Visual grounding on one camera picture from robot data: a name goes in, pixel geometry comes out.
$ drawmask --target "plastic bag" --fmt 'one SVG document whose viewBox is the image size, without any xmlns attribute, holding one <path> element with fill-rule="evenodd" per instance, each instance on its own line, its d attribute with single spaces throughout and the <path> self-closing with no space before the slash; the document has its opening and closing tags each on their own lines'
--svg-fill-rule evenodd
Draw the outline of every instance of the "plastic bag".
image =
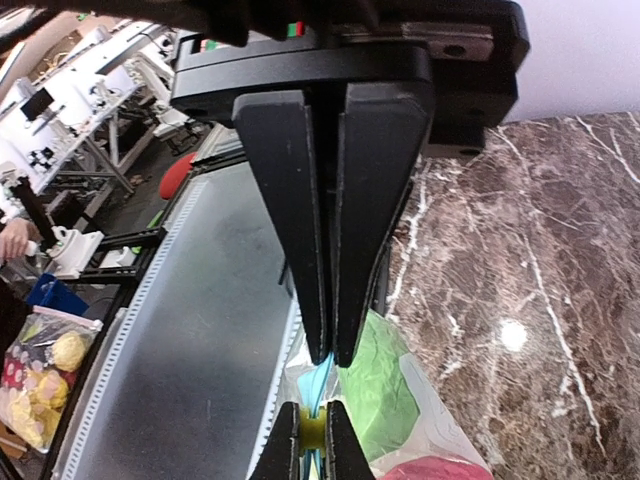
<svg viewBox="0 0 640 480">
<path fill-rule="evenodd" d="M 60 422 L 76 371 L 102 322 L 34 307 L 5 353 L 0 419 L 46 452 Z"/>
<path fill-rule="evenodd" d="M 304 332 L 298 332 L 280 381 L 285 401 L 306 405 L 301 376 L 314 375 Z M 342 401 L 372 472 L 383 480 L 490 480 L 489 468 L 457 425 L 396 327 L 367 316 L 348 369 L 331 366 L 321 402 Z"/>
</svg>

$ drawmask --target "marble surface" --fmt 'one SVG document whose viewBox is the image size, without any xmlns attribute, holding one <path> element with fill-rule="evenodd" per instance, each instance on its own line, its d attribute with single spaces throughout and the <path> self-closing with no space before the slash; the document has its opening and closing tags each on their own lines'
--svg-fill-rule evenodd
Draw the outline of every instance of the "marble surface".
<svg viewBox="0 0 640 480">
<path fill-rule="evenodd" d="M 640 478 L 640 114 L 421 159 L 390 318 L 498 479 Z"/>
</svg>

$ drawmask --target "yellow plush toy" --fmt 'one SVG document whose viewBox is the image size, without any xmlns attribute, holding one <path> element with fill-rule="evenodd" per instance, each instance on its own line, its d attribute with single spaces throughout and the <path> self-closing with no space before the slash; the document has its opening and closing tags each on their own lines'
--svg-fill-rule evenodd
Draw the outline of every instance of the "yellow plush toy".
<svg viewBox="0 0 640 480">
<path fill-rule="evenodd" d="M 69 394 L 69 385 L 58 372 L 49 371 L 38 383 L 35 391 L 36 402 L 50 408 L 63 407 Z"/>
<path fill-rule="evenodd" d="M 42 432 L 43 440 L 45 445 L 49 445 L 51 440 L 53 440 L 53 436 L 56 433 L 56 429 L 58 428 L 58 424 L 60 423 L 60 415 L 59 412 L 55 411 L 52 408 L 44 408 L 41 412 L 34 408 L 34 412 L 36 412 L 36 420 L 38 420 L 44 426 L 44 431 Z"/>
<path fill-rule="evenodd" d="M 76 332 L 62 335 L 52 347 L 53 362 L 60 370 L 75 372 L 87 353 L 87 345 Z"/>
<path fill-rule="evenodd" d="M 35 448 L 45 445 L 44 425 L 35 418 L 26 396 L 18 397 L 9 405 L 11 428 Z"/>
</svg>

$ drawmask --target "white wall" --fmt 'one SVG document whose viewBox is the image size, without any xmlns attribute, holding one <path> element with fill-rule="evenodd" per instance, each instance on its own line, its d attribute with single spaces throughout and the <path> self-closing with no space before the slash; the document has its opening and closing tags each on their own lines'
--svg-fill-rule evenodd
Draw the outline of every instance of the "white wall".
<svg viewBox="0 0 640 480">
<path fill-rule="evenodd" d="M 640 111 L 639 0 L 519 0 L 531 52 L 507 121 Z"/>
</svg>

